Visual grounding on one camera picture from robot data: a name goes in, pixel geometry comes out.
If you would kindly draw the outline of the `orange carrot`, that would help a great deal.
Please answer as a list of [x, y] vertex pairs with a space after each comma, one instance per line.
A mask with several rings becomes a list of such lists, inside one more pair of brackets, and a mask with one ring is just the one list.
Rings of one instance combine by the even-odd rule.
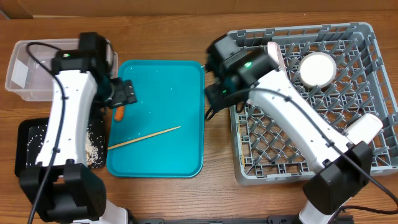
[[125, 106], [120, 106], [115, 109], [114, 112], [114, 120], [115, 121], [122, 121], [124, 118]]

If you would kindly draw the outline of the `wooden chopstick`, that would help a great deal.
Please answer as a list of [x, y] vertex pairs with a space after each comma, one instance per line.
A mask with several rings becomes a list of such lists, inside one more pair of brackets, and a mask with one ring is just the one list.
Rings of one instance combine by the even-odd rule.
[[145, 139], [153, 138], [155, 136], [158, 136], [158, 135], [161, 135], [161, 134], [165, 134], [167, 132], [171, 132], [171, 131], [179, 129], [179, 128], [181, 128], [181, 126], [176, 126], [174, 128], [165, 129], [163, 131], [152, 133], [152, 134], [149, 134], [149, 135], [146, 135], [146, 136], [143, 136], [143, 137], [139, 137], [139, 138], [136, 138], [136, 139], [132, 139], [132, 140], [129, 140], [129, 141], [126, 141], [126, 142], [122, 142], [122, 143], [119, 143], [119, 144], [115, 144], [113, 146], [108, 146], [108, 150], [116, 149], [118, 147], [122, 147], [122, 146], [125, 146], [125, 145], [128, 145], [128, 144], [132, 144], [132, 143], [135, 143], [135, 142], [138, 142], [138, 141], [145, 140]]
[[239, 129], [239, 140], [240, 140], [240, 144], [241, 144], [241, 162], [242, 162], [242, 165], [243, 165], [243, 167], [245, 167], [245, 165], [246, 165], [246, 162], [245, 162], [245, 156], [244, 156], [244, 150], [243, 150], [243, 139], [242, 139], [242, 134], [241, 134], [241, 131], [240, 131], [240, 128], [238, 128]]

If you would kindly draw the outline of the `pile of rice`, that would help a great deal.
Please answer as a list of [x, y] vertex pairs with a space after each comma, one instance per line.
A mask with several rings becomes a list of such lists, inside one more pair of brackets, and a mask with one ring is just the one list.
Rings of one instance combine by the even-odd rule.
[[[36, 157], [44, 143], [47, 125], [33, 126], [29, 129], [27, 139], [26, 166], [35, 164]], [[85, 135], [85, 151], [87, 166], [90, 169], [101, 168], [105, 165], [105, 126], [100, 120], [90, 121]]]

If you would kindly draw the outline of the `large pink plate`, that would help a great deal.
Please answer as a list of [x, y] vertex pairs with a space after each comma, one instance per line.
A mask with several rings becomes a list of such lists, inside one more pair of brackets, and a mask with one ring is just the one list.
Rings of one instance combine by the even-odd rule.
[[284, 59], [280, 50], [279, 45], [276, 42], [268, 42], [267, 43], [267, 53], [270, 55], [274, 61], [276, 61], [279, 64], [279, 68], [285, 71], [285, 64], [284, 64]]

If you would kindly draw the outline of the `white bowl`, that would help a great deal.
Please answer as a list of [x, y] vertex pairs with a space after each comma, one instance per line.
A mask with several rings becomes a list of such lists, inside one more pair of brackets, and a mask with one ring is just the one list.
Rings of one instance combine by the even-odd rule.
[[306, 87], [323, 88], [335, 79], [336, 69], [336, 62], [330, 55], [323, 52], [310, 53], [299, 64], [299, 80]]

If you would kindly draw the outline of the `white paper cup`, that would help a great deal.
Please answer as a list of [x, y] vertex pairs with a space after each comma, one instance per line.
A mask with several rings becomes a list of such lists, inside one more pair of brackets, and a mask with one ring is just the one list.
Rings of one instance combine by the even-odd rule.
[[383, 127], [382, 121], [373, 114], [366, 113], [345, 129], [346, 137], [353, 143], [361, 141], [369, 144]]

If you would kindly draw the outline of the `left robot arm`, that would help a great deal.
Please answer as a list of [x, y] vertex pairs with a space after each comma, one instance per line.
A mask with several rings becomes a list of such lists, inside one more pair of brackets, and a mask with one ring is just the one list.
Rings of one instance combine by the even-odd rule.
[[45, 139], [35, 164], [19, 175], [44, 222], [135, 223], [130, 210], [106, 197], [104, 182], [86, 164], [85, 136], [93, 108], [115, 109], [137, 101], [132, 81], [113, 78], [111, 44], [96, 32], [80, 34], [75, 50], [57, 49], [47, 72], [53, 97]]

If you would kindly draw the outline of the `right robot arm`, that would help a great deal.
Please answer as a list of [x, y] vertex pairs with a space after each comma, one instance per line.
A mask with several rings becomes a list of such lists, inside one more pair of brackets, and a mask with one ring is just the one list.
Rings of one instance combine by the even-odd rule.
[[303, 186], [307, 203], [297, 222], [333, 223], [349, 209], [349, 199], [373, 181], [369, 143], [382, 130], [382, 121], [367, 113], [337, 131], [301, 97], [283, 71], [278, 50], [258, 47], [246, 53], [222, 35], [206, 53], [205, 69], [216, 82], [205, 88], [210, 103], [205, 119], [239, 103], [260, 107], [298, 146], [315, 173]]

